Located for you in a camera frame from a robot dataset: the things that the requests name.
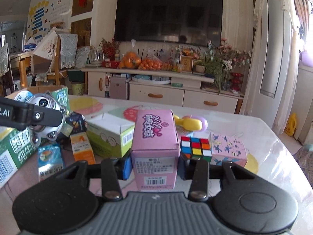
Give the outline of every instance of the picture frame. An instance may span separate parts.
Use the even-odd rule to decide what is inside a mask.
[[[180,56],[179,63],[183,65],[182,72],[192,73],[193,57],[191,57],[191,56]]]

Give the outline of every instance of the detergent bottle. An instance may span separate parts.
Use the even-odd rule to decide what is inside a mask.
[[[286,128],[284,129],[284,132],[289,135],[293,136],[295,133],[295,128],[297,127],[297,119],[295,113],[292,113],[287,121]]]

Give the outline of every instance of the black robot gripper base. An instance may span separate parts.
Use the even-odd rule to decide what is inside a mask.
[[[273,235],[291,229],[298,204],[286,191],[234,163],[191,160],[190,166],[188,198],[183,192],[123,198],[110,159],[78,161],[21,193],[13,215],[22,235]],[[92,178],[101,179],[102,197],[88,190]],[[214,197],[207,194],[208,178],[220,180]]]

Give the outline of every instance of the red decorative stand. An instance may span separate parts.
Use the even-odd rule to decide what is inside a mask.
[[[240,91],[241,88],[239,87],[239,85],[242,84],[242,80],[240,80],[239,78],[242,78],[244,75],[236,72],[232,72],[231,75],[233,76],[233,78],[230,80],[232,83],[230,89],[234,91]]]

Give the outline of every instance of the pink box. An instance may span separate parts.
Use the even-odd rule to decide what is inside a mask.
[[[139,190],[174,188],[180,146],[171,110],[138,110],[131,149]]]
[[[231,161],[244,167],[247,163],[247,152],[241,140],[225,134],[211,133],[212,159],[210,164],[222,165],[222,161]]]

